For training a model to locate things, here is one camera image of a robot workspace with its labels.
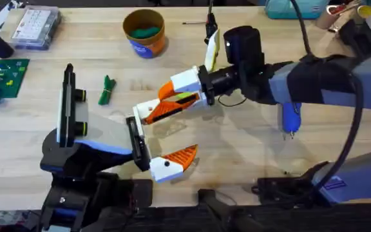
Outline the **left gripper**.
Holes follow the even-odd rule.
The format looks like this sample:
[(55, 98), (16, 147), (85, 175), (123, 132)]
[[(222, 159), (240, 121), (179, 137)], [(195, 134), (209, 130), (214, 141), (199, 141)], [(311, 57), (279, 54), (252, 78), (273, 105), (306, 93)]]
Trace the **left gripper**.
[(60, 112), (57, 127), (43, 140), (40, 168), (60, 177), (89, 177), (106, 169), (134, 162), (140, 171), (150, 170), (155, 182), (181, 177), (193, 163), (198, 145), (152, 158), (144, 136), (144, 119), (160, 99), (133, 107), (134, 116), (113, 121), (85, 108), (70, 117)]

